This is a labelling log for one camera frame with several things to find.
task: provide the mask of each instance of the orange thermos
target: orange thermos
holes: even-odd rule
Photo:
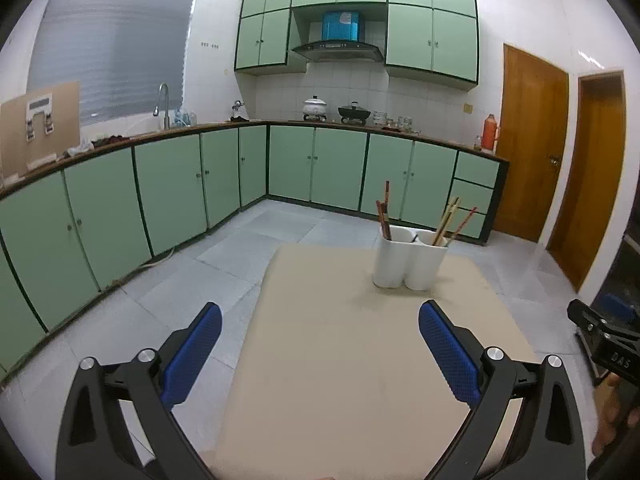
[[[489,116],[484,120],[484,130],[482,131],[482,141],[480,145],[489,151],[494,150],[495,143],[495,134],[498,130],[498,123],[495,120],[493,114],[489,114]]]

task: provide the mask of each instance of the metal screw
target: metal screw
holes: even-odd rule
[[[493,359],[494,361],[499,361],[504,357],[504,352],[495,346],[489,348],[486,354],[489,356],[489,359]]]
[[[546,360],[549,361],[549,364],[552,365],[553,368],[559,368],[562,366],[562,359],[557,355],[550,355]]]
[[[151,348],[146,348],[138,354],[138,361],[148,363],[149,361],[153,361],[154,357],[156,357],[156,351]]]
[[[95,359],[93,357],[85,357],[80,361],[80,367],[82,370],[90,370],[95,365]]]

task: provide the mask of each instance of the faucet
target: faucet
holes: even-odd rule
[[[154,117],[158,117],[158,107],[160,105],[160,96],[162,95],[162,88],[165,89],[164,94],[164,129],[169,129],[169,85],[167,83],[160,83],[160,88],[158,89],[158,102],[156,102],[156,108],[154,109]]]

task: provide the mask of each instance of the white pot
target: white pot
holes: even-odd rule
[[[326,115],[326,103],[322,99],[318,99],[317,95],[314,95],[313,99],[307,99],[305,105],[302,107],[302,113],[305,115]]]

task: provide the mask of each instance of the floor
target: floor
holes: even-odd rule
[[[0,416],[43,480],[54,479],[60,417],[78,362],[92,355],[102,364],[130,360],[138,350],[157,348],[186,327],[207,301],[224,313],[224,330],[188,400],[174,415],[196,450],[211,449],[251,318],[263,273],[285,242],[374,247],[376,222],[289,203],[265,200],[221,228],[177,251],[114,290],[20,371],[0,393]],[[509,307],[523,334],[542,358],[564,361],[580,410],[586,440],[596,429],[587,365],[566,318],[574,292],[551,256],[536,244],[492,233],[485,247],[454,242],[451,253],[479,266]],[[127,424],[144,462],[150,446],[130,402]]]

